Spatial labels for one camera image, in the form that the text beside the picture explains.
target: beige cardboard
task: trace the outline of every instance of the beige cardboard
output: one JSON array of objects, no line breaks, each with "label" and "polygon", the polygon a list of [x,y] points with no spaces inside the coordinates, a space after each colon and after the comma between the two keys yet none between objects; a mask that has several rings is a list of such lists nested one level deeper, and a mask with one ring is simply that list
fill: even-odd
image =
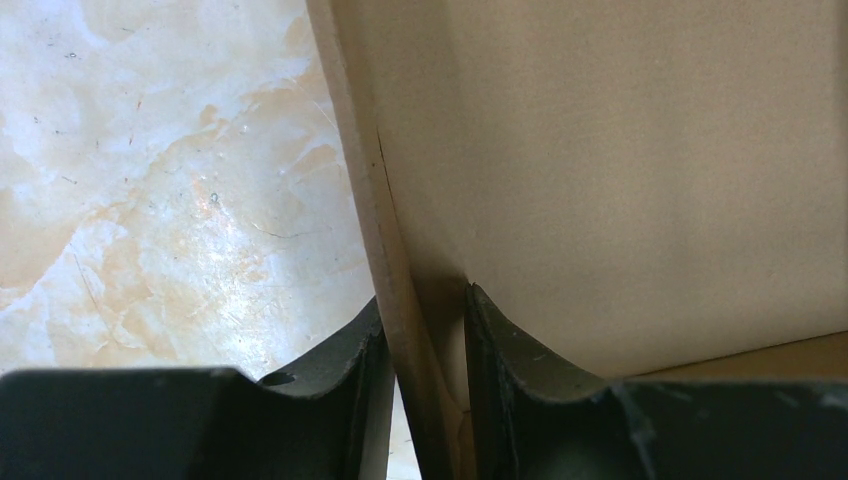
[{"label": "beige cardboard", "polygon": [[661,380],[848,378],[848,332],[674,367],[645,377]]},{"label": "beige cardboard", "polygon": [[466,279],[603,376],[848,329],[843,1],[310,12],[419,456]]}]

